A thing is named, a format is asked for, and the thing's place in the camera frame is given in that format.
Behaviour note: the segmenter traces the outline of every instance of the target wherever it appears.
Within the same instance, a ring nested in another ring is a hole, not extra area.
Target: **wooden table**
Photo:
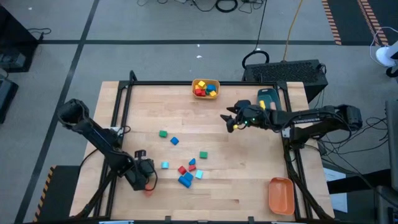
[[[102,84],[93,118],[102,127],[111,123],[117,87],[118,82]],[[118,179],[111,218],[164,220],[170,215],[172,220],[245,221],[248,216],[255,221],[294,220],[293,215],[272,213],[268,206],[271,178],[287,177],[280,134],[258,128],[228,133],[220,118],[220,114],[231,114],[226,107],[238,100],[255,103],[261,88],[265,87],[221,86],[218,99],[208,101],[194,99],[190,86],[133,86],[127,118],[131,132],[124,137],[123,151],[134,155],[145,149],[155,161],[159,180],[153,195],[146,197],[142,191],[133,191],[125,178]],[[288,83],[288,91],[293,111],[308,109],[302,83]],[[166,139],[159,137],[159,130],[169,133]],[[173,136],[180,140],[176,146],[170,142]],[[312,140],[307,144],[316,146]],[[88,143],[85,155],[92,150]],[[200,151],[208,151],[208,159],[199,159]],[[301,153],[309,191],[334,217],[319,152],[308,147]],[[204,174],[186,189],[177,181],[177,169],[187,167],[191,158],[197,159]],[[70,215],[78,213],[98,188],[103,159],[101,153],[95,153],[83,166]],[[161,169],[162,161],[169,161],[170,168]],[[305,217],[302,194],[297,192]],[[105,193],[101,214],[107,198]]]

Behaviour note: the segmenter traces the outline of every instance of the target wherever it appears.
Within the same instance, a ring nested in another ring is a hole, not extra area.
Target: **cyan block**
[[[162,169],[168,169],[169,168],[169,162],[162,162]]]
[[[201,179],[203,177],[203,171],[202,170],[197,170],[197,174],[195,175],[197,179]]]

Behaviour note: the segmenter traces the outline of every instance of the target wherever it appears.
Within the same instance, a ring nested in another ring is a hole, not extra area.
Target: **toy block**
[[[197,160],[195,158],[191,159],[191,161],[189,161],[190,165],[195,165],[195,163],[197,162]]]
[[[195,94],[196,96],[201,96],[201,89],[196,89],[196,90],[194,91],[194,94]]]
[[[177,145],[179,143],[179,140],[176,137],[173,137],[170,142],[172,142],[175,145]]]
[[[202,159],[207,159],[207,152],[200,151],[199,152],[199,157],[202,158]]]
[[[216,96],[216,95],[217,95],[216,91],[211,91],[210,92],[210,96]]]
[[[182,185],[186,186],[187,188],[189,188],[189,187],[191,186],[191,182],[188,181],[188,180],[187,180],[185,177],[183,177],[183,176],[181,176],[180,178],[178,178],[178,181],[179,181]]]
[[[169,168],[169,162],[162,162],[162,169],[168,169]]]
[[[195,165],[190,165],[190,166],[188,167],[189,172],[191,172],[191,171],[193,171],[193,170],[195,170],[195,169],[197,169],[197,167],[196,167]]]
[[[197,170],[197,174],[195,175],[197,179],[201,179],[203,177],[203,171],[202,170]]]
[[[184,168],[184,166],[180,166],[180,168],[178,168],[178,171],[180,172],[180,174],[184,175],[187,170]]]
[[[167,137],[167,131],[159,131],[159,136],[162,138],[166,138]]]
[[[185,175],[184,175],[184,177],[189,181],[189,182],[191,182],[192,180],[193,180],[193,175],[191,174],[191,173],[186,173]]]
[[[200,81],[200,82],[198,83],[198,86],[199,86],[202,90],[204,90],[204,89],[206,88],[206,83],[205,83],[204,81]]]
[[[209,91],[216,91],[216,86],[215,85],[207,85],[206,89]]]

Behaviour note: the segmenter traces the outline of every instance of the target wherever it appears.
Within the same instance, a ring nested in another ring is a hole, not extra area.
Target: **floor stripe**
[[[29,181],[28,186],[26,188],[26,191],[25,191],[24,197],[22,199],[21,205],[19,206],[18,213],[17,213],[17,216],[15,218],[15,222],[16,223],[24,222],[24,219],[25,219],[25,216],[26,216],[26,211],[27,211],[27,209],[29,207],[29,204],[30,204],[30,201],[32,199],[32,196],[33,196],[37,181],[39,179],[40,173],[41,173],[43,165],[44,165],[45,158],[47,157],[47,153],[49,151],[50,143],[51,143],[51,140],[53,138],[53,135],[54,135],[54,132],[55,132],[55,128],[57,127],[57,123],[58,123],[58,119],[57,119],[57,116],[56,116],[57,108],[59,108],[60,106],[63,105],[63,103],[65,101],[65,98],[67,97],[67,93],[68,93],[70,84],[72,82],[72,78],[73,78],[73,76],[75,74],[75,70],[76,70],[77,64],[78,64],[79,59],[80,59],[81,51],[83,50],[84,40],[86,40],[86,38],[87,38],[88,31],[90,29],[91,23],[93,22],[93,18],[94,18],[94,15],[95,15],[95,11],[96,11],[96,9],[98,7],[99,1],[100,0],[94,0],[93,5],[91,7],[91,11],[90,11],[90,13],[88,15],[85,28],[83,29],[83,33],[82,33],[81,38],[80,38],[80,43],[79,43],[79,45],[77,47],[75,56],[73,57],[72,64],[70,65],[68,75],[67,75],[67,77],[65,79],[65,83],[63,84],[63,88],[62,88],[60,97],[58,99],[57,107],[55,108],[55,111],[54,111],[54,114],[52,116],[49,129],[47,130],[47,134],[45,135],[45,139],[43,141],[43,145],[42,145],[42,148],[41,148],[40,153],[39,153],[39,157],[37,158],[36,165],[35,165],[35,167],[33,169],[32,177],[30,177],[30,181]]]
[[[374,36],[374,34],[377,32],[377,30],[379,30],[381,28],[381,25],[380,25],[379,21],[377,20],[376,16],[374,15],[373,9],[372,9],[371,5],[369,4],[368,0],[361,0],[361,2],[359,3],[359,6],[366,9],[366,13],[364,14],[364,17],[367,21],[370,20],[372,23],[372,26],[375,28],[375,30],[373,30],[373,32],[372,32],[372,34]],[[383,35],[383,37],[385,37],[384,31],[382,29],[379,30],[379,32],[377,33],[377,36],[379,37],[379,39],[383,45],[388,45],[387,37],[382,38],[381,35]]]
[[[372,25],[371,25],[371,22],[369,21],[369,18],[368,18],[368,16],[367,16],[367,13],[373,13],[373,11],[371,10],[371,11],[369,12],[368,9],[367,9],[366,12],[365,12],[365,8],[364,8],[363,5],[362,5],[362,1],[366,1],[366,2],[367,2],[367,0],[356,0],[356,1],[358,2],[359,8],[360,8],[361,11],[362,11],[363,17],[365,18],[365,21],[366,21],[366,23],[367,23],[367,25],[368,25],[368,27],[369,27],[369,30],[370,30],[371,33],[372,33],[372,37],[373,37],[373,36],[375,35],[376,32],[373,30],[373,27],[372,27]],[[374,45],[376,45],[376,46],[380,45],[379,40],[378,40],[377,38],[374,39]]]
[[[329,3],[327,0],[322,0],[323,10],[325,10],[326,17],[328,18],[329,26],[331,29],[331,33],[333,34],[333,38],[335,40],[335,44],[341,45],[340,35],[338,33],[338,29],[333,18],[333,14],[330,11]]]
[[[75,40],[46,40],[40,44],[76,44]],[[256,40],[86,40],[85,45],[248,44]],[[286,40],[259,40],[261,45],[285,45]],[[335,45],[332,40],[290,40],[289,45]]]

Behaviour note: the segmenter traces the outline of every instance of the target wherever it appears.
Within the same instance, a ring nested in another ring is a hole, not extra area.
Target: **orange plastic bowl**
[[[269,208],[279,215],[294,213],[294,185],[290,179],[274,177],[268,185]]]

